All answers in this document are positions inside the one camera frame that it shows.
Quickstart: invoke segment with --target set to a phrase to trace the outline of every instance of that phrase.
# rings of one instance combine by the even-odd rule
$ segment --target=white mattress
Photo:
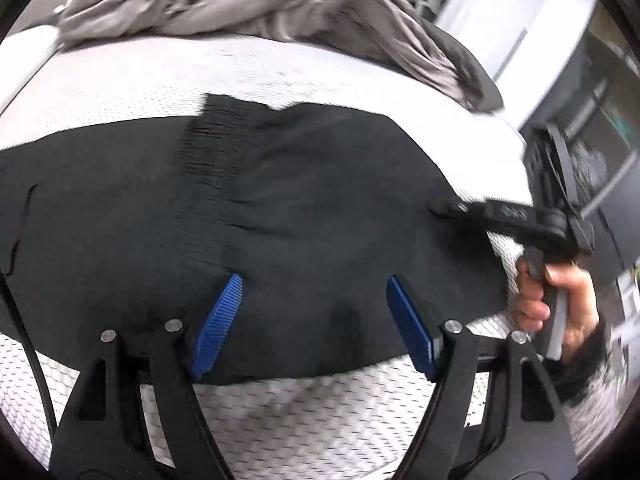
[[[0,114],[53,56],[59,36],[56,27],[42,25],[15,34],[0,43]]]
[[[241,36],[136,38],[58,53],[0,115],[0,149],[89,124],[198,114],[206,92],[275,108],[315,102],[385,114],[464,198],[530,203],[524,142],[502,120],[471,114],[408,76],[338,52]],[[495,235],[492,243],[513,296],[521,249]],[[508,315],[472,324],[485,335],[512,329]],[[60,417],[78,372],[40,361]],[[236,478],[344,480],[393,471],[433,385],[403,356],[331,377],[195,389]],[[481,420],[485,392],[486,375],[479,374],[469,424]],[[153,390],[142,386],[142,394],[156,458],[172,464]],[[50,442],[33,375],[20,345],[1,334],[0,408],[47,465]]]

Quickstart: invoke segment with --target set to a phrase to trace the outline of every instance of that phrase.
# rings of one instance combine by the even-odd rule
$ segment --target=gray blanket
[[[448,56],[449,45],[430,38],[406,0],[72,0],[58,26],[66,45],[144,30],[317,41],[362,59],[395,63],[470,110],[501,106],[499,95],[497,103],[487,99],[486,81],[477,72],[453,61],[460,44]]]

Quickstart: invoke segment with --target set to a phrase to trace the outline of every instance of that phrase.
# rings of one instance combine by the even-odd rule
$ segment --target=metal pin
[[[110,328],[100,334],[100,341],[102,341],[103,343],[110,343],[111,341],[116,339],[116,336],[116,331]]]
[[[164,324],[167,332],[178,332],[182,328],[182,322],[179,319],[170,319]]]
[[[516,330],[514,332],[511,332],[511,339],[513,339],[516,343],[521,345],[527,342],[527,335],[524,332],[520,332],[519,330]]]
[[[444,323],[444,330],[451,332],[452,334],[459,334],[462,332],[462,323],[455,319],[449,319]]]

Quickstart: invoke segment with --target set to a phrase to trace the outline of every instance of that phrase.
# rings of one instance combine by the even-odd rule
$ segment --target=gray fabric
[[[406,0],[73,0],[59,27],[67,45],[143,30],[315,40],[359,58],[393,61],[464,107],[478,108],[478,95],[465,88],[479,84],[464,80],[476,75],[456,69]]]
[[[500,91],[480,62],[456,38],[422,19],[422,26],[438,48],[447,54],[460,75],[459,83],[477,112],[493,112],[504,107]]]
[[[33,23],[47,22],[53,15],[53,10],[60,5],[66,4],[67,0],[31,0],[24,8],[18,19],[12,25],[7,36],[17,34]]]

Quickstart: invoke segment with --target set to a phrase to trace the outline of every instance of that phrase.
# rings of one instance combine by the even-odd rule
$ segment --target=white wall
[[[449,0],[436,25],[494,77],[545,0]]]
[[[596,0],[546,0],[496,81],[504,110],[519,130],[551,89],[586,30]]]

